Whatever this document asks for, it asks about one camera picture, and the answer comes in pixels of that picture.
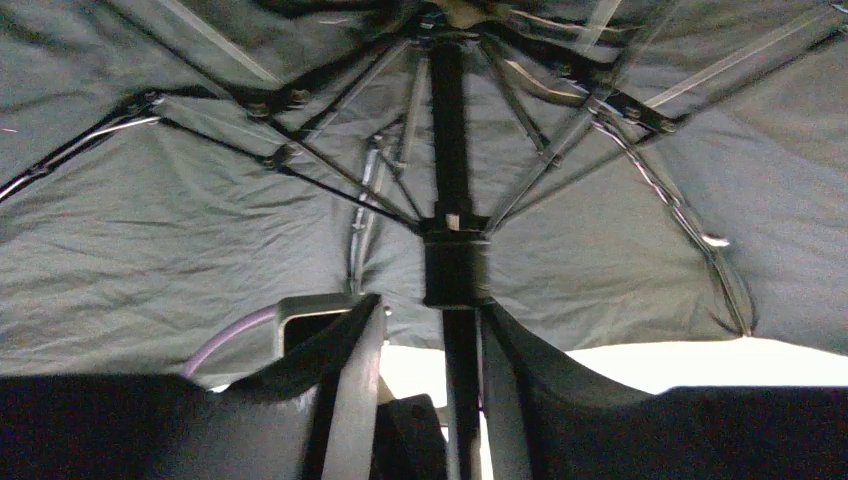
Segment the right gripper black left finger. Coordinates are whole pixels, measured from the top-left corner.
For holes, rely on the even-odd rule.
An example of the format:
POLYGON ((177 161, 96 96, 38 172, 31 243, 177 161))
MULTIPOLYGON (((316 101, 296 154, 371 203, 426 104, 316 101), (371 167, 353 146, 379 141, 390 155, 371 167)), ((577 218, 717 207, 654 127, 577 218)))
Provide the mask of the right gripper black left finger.
POLYGON ((380 296, 215 393, 177 375, 1 381, 5 479, 366 479, 380 296))

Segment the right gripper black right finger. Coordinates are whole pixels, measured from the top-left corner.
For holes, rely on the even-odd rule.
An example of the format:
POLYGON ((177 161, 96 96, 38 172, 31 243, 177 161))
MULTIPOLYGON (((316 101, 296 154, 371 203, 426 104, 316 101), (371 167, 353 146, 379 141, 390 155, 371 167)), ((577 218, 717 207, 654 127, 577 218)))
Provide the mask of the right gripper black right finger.
POLYGON ((650 394, 570 358, 500 304, 480 311, 483 411, 498 479, 843 479, 843 387, 650 394))

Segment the beige umbrella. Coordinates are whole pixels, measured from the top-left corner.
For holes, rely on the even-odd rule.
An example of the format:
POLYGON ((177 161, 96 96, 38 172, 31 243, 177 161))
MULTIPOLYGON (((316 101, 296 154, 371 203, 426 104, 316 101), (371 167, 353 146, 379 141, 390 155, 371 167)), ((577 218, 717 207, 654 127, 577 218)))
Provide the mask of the beige umbrella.
POLYGON ((489 303, 845 355, 846 3, 2 3, 1 381, 219 393, 324 293, 383 302, 366 479, 480 477, 489 303))

